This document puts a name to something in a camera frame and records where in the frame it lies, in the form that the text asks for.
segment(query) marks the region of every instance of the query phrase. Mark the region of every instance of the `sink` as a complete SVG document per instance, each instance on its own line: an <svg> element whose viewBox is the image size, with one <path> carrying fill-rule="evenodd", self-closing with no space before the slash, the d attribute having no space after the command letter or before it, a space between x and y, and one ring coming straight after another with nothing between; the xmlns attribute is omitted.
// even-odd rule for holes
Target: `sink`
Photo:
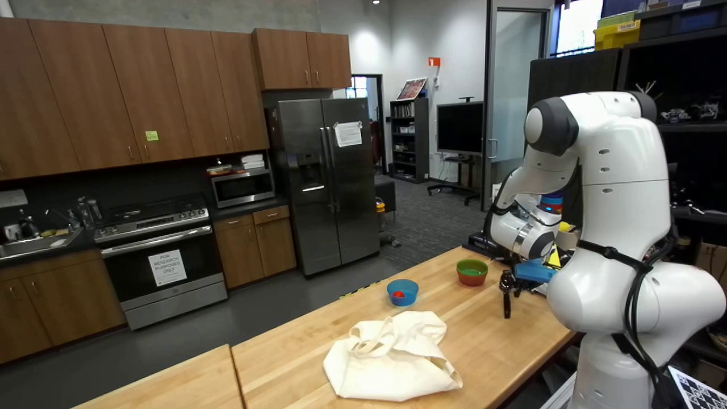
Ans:
<svg viewBox="0 0 727 409"><path fill-rule="evenodd" d="M79 236L79 232L69 232L69 233L58 233L58 236L12 240L12 244L0 246L0 262L69 248L77 236Z"/></svg>

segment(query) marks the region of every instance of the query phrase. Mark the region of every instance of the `stainless steel refrigerator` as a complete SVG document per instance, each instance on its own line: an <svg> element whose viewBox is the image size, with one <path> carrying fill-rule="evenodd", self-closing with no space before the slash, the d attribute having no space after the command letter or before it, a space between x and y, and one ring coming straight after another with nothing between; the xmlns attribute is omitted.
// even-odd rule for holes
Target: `stainless steel refrigerator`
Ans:
<svg viewBox="0 0 727 409"><path fill-rule="evenodd" d="M379 253L365 99L280 99L267 125L299 271Z"/></svg>

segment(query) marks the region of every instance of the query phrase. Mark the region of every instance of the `microwave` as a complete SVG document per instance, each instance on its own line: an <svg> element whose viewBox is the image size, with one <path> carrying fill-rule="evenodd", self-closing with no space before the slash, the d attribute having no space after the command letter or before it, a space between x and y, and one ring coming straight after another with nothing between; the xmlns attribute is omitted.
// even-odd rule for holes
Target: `microwave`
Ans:
<svg viewBox="0 0 727 409"><path fill-rule="evenodd" d="M274 182L267 167L235 167L231 173L214 174L208 182L217 209L274 197Z"/></svg>

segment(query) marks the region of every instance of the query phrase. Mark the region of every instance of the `small bowl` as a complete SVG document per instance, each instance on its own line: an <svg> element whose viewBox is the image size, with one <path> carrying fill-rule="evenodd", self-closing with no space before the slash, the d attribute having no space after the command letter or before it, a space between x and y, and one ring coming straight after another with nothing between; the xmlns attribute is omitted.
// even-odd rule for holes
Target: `small bowl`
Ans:
<svg viewBox="0 0 727 409"><path fill-rule="evenodd" d="M487 263L479 258L462 258L457 263L457 278L466 286L481 286L487 278Z"/></svg>
<svg viewBox="0 0 727 409"><path fill-rule="evenodd" d="M394 279L386 286L388 299L395 306L406 306L415 302L417 284L412 279Z"/></svg>

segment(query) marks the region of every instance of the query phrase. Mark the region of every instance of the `crumpled cloth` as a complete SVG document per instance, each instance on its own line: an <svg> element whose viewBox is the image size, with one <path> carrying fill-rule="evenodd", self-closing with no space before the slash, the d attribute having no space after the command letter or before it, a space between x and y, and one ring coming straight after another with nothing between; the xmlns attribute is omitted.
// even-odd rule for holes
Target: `crumpled cloth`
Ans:
<svg viewBox="0 0 727 409"><path fill-rule="evenodd" d="M390 321L361 321L334 340L323 358L340 398L405 403L462 388L454 365L438 349L447 325L431 311L402 311Z"/></svg>

